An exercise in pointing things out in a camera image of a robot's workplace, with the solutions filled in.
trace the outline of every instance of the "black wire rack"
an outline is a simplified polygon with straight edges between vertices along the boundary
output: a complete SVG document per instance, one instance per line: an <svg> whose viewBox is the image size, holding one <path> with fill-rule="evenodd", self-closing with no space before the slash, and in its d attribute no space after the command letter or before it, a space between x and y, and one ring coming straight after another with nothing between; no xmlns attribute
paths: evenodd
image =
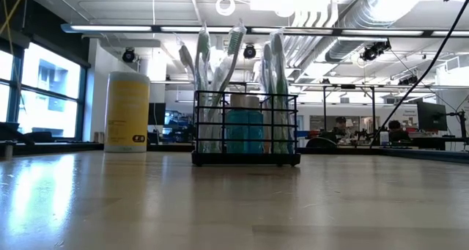
<svg viewBox="0 0 469 250"><path fill-rule="evenodd" d="M264 99L260 101L259 108L249 107L233 107L226 102L226 96L230 95L245 95L245 96L261 96ZM202 98L214 98L215 96L221 98L220 104L217 106L202 106ZM274 108L274 100L277 97L282 97L286 102L286 109ZM195 91L194 92L194 103L193 103L193 121L196 129L194 141L196 142L195 150L192 153L192 163L201 166L202 164L275 164L277 166L283 166L289 164L295 166L300 163L300 154L296 153L298 140L297 136L297 95L285 95L285 94L265 94L265 93L251 93L251 92L214 92L214 91ZM270 101L268 108L263 107L263 103ZM202 113L207 109L220 110L221 122L200 122ZM233 123L226 121L226 115L231 110L244 110L244 111L259 111L262 114L270 115L270 123ZM279 112L286 112L288 117L287 124L275 123L275 115ZM221 137L220 138L200 138L200 125L210 126L221 126ZM262 126L263 128L270 128L269 139L228 139L226 137L226 129L228 126ZM289 133L291 138L289 139L275 139L274 128L292 128L294 133ZM202 152L201 143L205 141L220 141L221 150L217 153ZM226 149L227 142L270 142L269 152L264 153L228 153ZM288 154L275 153L275 143L287 143L289 148Z"/></svg>

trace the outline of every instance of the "mouthwash bottle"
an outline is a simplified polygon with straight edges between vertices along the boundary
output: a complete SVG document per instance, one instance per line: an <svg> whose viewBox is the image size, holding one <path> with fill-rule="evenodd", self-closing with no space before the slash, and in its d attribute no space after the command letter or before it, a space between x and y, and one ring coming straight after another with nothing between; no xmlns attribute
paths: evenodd
<svg viewBox="0 0 469 250"><path fill-rule="evenodd" d="M256 96L248 96L246 103L249 108L260 108L259 98ZM264 127L260 124L264 123L264 115L260 111L248 110L248 138L253 140L264 139ZM264 142L250 141L248 142L248 152L253 154L261 154L263 152Z"/></svg>
<svg viewBox="0 0 469 250"><path fill-rule="evenodd" d="M230 97L231 107L245 107L245 95L232 95ZM230 110L226 114L226 123L237 123L244 125L227 125L226 139L245 140L248 138L248 112L246 110ZM248 142L246 141L227 141L226 152L228 153L247 153Z"/></svg>

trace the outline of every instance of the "bottle cap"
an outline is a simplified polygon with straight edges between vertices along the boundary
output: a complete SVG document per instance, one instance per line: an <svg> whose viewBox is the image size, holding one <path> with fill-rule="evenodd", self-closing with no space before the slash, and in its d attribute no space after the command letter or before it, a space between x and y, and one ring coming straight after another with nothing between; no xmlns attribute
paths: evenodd
<svg viewBox="0 0 469 250"><path fill-rule="evenodd" d="M232 107L245 107L246 96L245 95L231 95L229 98L229 104Z"/></svg>
<svg viewBox="0 0 469 250"><path fill-rule="evenodd" d="M248 96L246 98L246 107L248 108L259 108L260 107L260 102L259 102L259 98L256 97L256 96Z"/></svg>

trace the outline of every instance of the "security camera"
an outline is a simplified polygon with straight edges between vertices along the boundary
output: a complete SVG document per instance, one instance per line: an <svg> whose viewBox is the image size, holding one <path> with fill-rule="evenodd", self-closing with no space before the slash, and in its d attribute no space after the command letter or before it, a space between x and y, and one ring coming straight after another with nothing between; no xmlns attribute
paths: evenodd
<svg viewBox="0 0 469 250"><path fill-rule="evenodd" d="M256 56L256 49L254 45L247 44L246 48L244 49L243 56L245 59L253 59Z"/></svg>
<svg viewBox="0 0 469 250"><path fill-rule="evenodd" d="M122 55L122 60L127 63L134 63L137 60L135 55L135 48L125 48L125 52Z"/></svg>

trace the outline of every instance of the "person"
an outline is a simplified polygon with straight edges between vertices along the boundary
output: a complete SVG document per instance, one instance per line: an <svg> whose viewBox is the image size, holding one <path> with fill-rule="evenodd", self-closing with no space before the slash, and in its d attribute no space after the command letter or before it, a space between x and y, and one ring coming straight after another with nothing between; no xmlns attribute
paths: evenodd
<svg viewBox="0 0 469 250"><path fill-rule="evenodd" d="M390 121L388 123L389 127L389 140L391 142L398 141L410 141L409 134L402 130L401 123L399 121Z"/></svg>
<svg viewBox="0 0 469 250"><path fill-rule="evenodd" d="M332 133L338 136L345 136L347 132L347 119L345 117L336 118L336 126L332 129Z"/></svg>
<svg viewBox="0 0 469 250"><path fill-rule="evenodd" d="M350 137L350 132L347 129L347 119L345 117L337 117L336 126L330 132L321 132L320 137L335 143L345 142L345 139Z"/></svg>

